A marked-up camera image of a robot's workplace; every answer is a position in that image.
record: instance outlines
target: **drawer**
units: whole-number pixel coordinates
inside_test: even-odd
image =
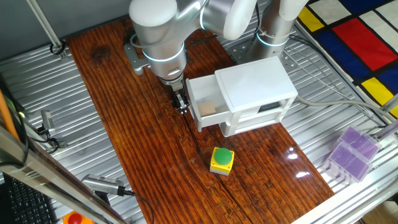
[[[195,120],[198,131],[207,126],[229,122],[232,113],[221,94],[215,75],[187,79],[188,100],[190,102],[190,112]],[[216,113],[208,116],[201,116],[198,104],[211,101],[215,106]]]

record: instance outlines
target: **wood grain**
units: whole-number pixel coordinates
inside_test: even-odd
[[[123,51],[129,27],[128,20],[116,21],[67,42],[127,178],[152,204],[156,223],[290,223],[332,196],[280,124],[231,138],[217,126],[198,133],[190,114],[171,107],[150,70],[133,74]],[[190,48],[189,55],[189,78],[234,65],[217,40]],[[215,146],[236,151],[228,177],[208,170]],[[298,158],[289,160],[288,153]],[[296,178],[300,172],[308,175]],[[149,222],[149,209],[139,204]]]

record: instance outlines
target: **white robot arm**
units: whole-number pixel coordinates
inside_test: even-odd
[[[282,57],[294,22],[308,0],[272,0],[262,13],[259,31],[246,52],[246,62]]]
[[[237,39],[255,5],[256,0],[132,0],[129,15],[140,45],[130,44],[142,48],[152,72],[170,87],[172,103],[180,113],[188,106],[183,87],[184,40],[197,29]],[[142,65],[134,71],[142,73]]]

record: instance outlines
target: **purple container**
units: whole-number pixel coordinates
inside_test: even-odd
[[[344,142],[336,146],[328,160],[339,169],[338,173],[343,174],[346,180],[355,182],[362,181],[372,168],[372,164],[366,158]]]
[[[380,149],[380,144],[364,131],[349,127],[338,141],[343,141],[371,161]]]
[[[371,160],[381,145],[357,127],[349,127],[333,147],[326,160],[330,170],[346,180],[360,182],[371,170]]]

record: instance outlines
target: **metal clamp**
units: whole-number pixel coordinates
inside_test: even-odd
[[[139,58],[136,48],[130,43],[124,44],[124,53],[126,53],[127,59],[129,59],[134,73],[142,75],[144,73],[144,67],[149,65],[148,61],[146,59]]]

